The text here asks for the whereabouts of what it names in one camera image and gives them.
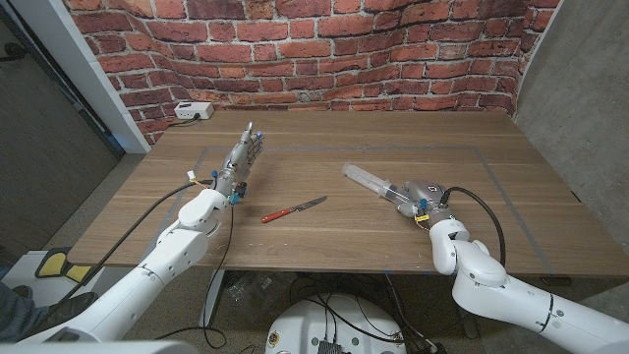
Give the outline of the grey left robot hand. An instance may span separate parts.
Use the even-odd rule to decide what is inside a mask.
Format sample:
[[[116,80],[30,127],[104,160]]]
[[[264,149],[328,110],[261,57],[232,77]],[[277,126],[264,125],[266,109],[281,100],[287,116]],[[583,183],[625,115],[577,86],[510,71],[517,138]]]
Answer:
[[[218,172],[214,189],[225,197],[229,197],[237,185],[245,182],[251,168],[262,151],[263,134],[254,131],[254,123],[250,122],[241,139],[226,155],[222,168]]]

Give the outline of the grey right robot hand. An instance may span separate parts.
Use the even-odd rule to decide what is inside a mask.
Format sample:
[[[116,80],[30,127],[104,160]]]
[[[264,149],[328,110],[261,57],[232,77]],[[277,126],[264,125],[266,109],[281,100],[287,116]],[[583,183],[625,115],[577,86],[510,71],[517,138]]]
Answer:
[[[428,221],[438,222],[449,218],[451,211],[440,202],[445,190],[433,182],[426,180],[411,180],[405,182],[402,190],[406,193],[407,202],[398,205],[397,210],[405,216],[423,217]]]

